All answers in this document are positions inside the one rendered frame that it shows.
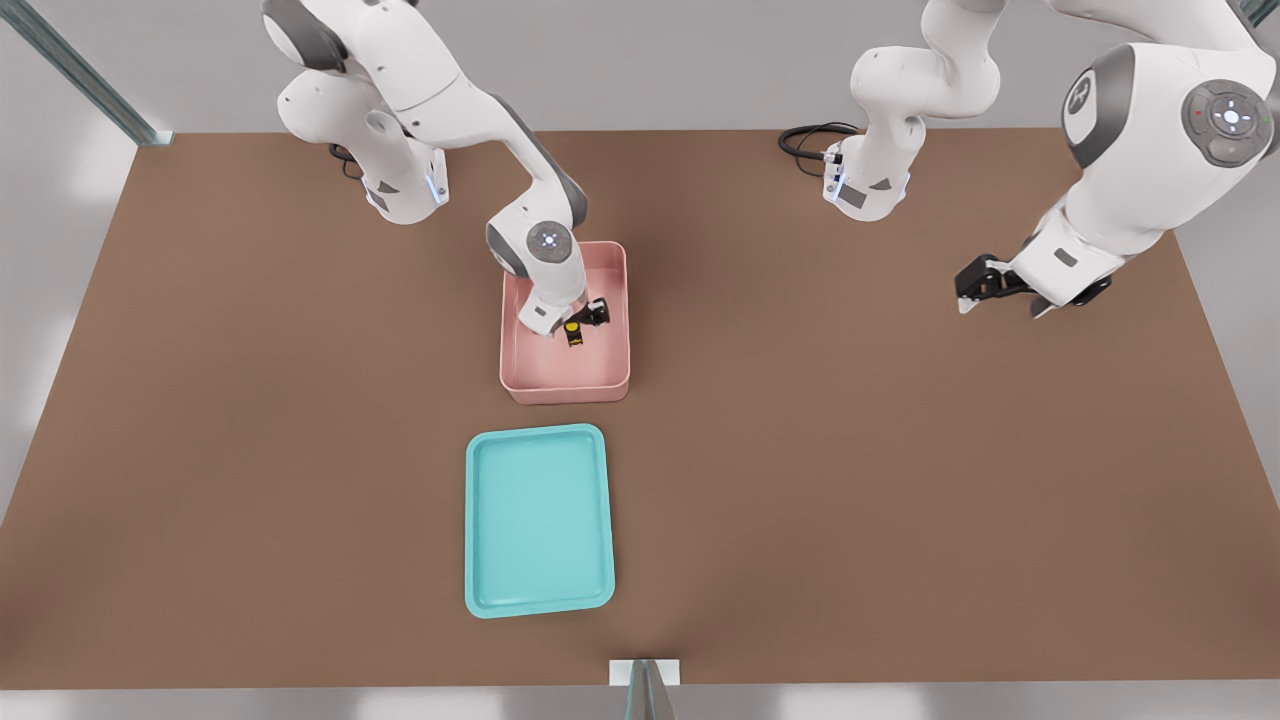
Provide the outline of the pale blue-green tray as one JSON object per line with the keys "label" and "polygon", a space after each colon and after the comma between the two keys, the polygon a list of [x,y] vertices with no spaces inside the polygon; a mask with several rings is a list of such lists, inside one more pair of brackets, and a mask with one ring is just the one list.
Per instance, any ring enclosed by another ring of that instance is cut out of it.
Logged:
{"label": "pale blue-green tray", "polygon": [[463,598],[480,619],[598,609],[614,593],[605,438],[492,430],[466,450]]}

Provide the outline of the pink plastic box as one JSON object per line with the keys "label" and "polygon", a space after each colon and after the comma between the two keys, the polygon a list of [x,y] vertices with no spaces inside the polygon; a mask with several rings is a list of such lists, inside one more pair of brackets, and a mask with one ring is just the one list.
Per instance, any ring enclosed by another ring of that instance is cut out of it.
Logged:
{"label": "pink plastic box", "polygon": [[631,373],[627,258],[611,241],[580,243],[588,288],[604,299],[611,320],[582,328],[571,346],[559,332],[544,338],[517,319],[531,292],[530,281],[506,275],[502,292],[499,378],[524,405],[613,402],[628,391]]}

